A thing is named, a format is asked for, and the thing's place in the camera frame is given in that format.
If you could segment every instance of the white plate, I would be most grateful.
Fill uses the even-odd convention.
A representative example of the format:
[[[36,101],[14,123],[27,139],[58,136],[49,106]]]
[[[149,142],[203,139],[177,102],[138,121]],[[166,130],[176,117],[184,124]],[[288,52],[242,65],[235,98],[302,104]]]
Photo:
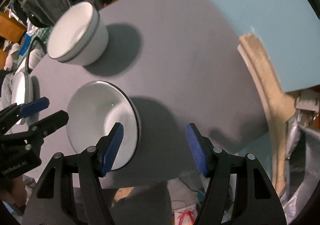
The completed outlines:
[[[67,112],[67,134],[77,153],[96,145],[120,122],[124,138],[112,170],[130,161],[139,140],[140,121],[133,103],[118,87],[102,81],[87,83],[73,95]]]
[[[11,104],[26,104],[33,101],[33,85],[29,74],[18,72],[14,76]],[[23,125],[25,118],[18,120],[17,125]]]

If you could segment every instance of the gray table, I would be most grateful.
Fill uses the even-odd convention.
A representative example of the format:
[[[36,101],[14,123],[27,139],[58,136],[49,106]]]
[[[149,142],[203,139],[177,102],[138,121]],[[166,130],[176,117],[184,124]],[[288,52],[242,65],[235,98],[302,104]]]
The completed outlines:
[[[117,85],[136,105],[142,123],[136,153],[101,179],[104,188],[195,171],[185,138],[189,122],[229,152],[267,131],[258,93],[236,50],[238,37],[209,0],[121,0],[100,15],[110,41],[96,63],[80,67],[46,56],[31,75],[36,96],[50,99],[40,118],[66,110],[74,92],[93,80]],[[43,163],[28,174],[39,178],[55,152],[75,153],[65,127],[45,139]]]

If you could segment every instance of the blue gripper pad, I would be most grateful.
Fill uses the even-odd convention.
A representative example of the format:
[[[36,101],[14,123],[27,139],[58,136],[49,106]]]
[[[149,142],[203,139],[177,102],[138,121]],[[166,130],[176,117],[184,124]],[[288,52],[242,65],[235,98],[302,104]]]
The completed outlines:
[[[198,171],[207,177],[210,171],[208,164],[212,162],[212,153],[194,123],[187,125],[187,139]]]
[[[107,147],[106,151],[103,153],[101,170],[100,170],[101,177],[105,177],[107,173],[111,171],[113,163],[118,154],[121,142],[123,140],[123,135],[124,135],[124,128],[123,128],[123,125],[119,123],[119,126],[116,132],[111,138],[109,146]]]
[[[46,109],[49,107],[49,99],[47,97],[42,97],[40,99],[35,100],[34,102],[30,102],[21,106],[19,111],[20,118],[27,118],[36,113]]]

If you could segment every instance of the metal screw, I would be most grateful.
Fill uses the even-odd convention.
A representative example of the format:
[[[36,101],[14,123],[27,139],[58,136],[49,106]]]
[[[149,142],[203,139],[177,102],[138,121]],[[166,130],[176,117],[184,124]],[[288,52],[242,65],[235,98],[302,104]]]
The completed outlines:
[[[87,148],[87,151],[89,153],[92,153],[92,152],[96,151],[96,147],[95,146],[90,146],[90,147]]]
[[[248,154],[247,157],[251,160],[254,160],[256,158],[256,156],[254,154]]]
[[[31,145],[28,144],[28,145],[26,145],[24,148],[25,148],[26,150],[30,150],[30,149],[31,149]]]
[[[214,147],[213,151],[215,151],[216,153],[221,153],[222,152],[222,148],[220,147]]]
[[[62,154],[61,154],[60,152],[55,153],[55,154],[53,155],[53,157],[54,157],[55,159],[58,159],[58,158],[60,158],[61,156],[62,156]]]

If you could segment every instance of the ceramic bowl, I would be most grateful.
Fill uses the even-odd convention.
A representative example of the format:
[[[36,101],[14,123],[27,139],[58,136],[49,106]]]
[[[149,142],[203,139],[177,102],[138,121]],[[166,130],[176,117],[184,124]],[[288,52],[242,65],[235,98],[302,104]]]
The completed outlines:
[[[48,40],[48,55],[61,63],[89,65],[102,55],[109,34],[89,2],[68,9],[55,24]]]
[[[87,83],[73,95],[67,112],[67,134],[76,153],[96,145],[120,122],[124,138],[112,170],[130,161],[140,136],[140,119],[132,101],[118,87],[103,81]]]

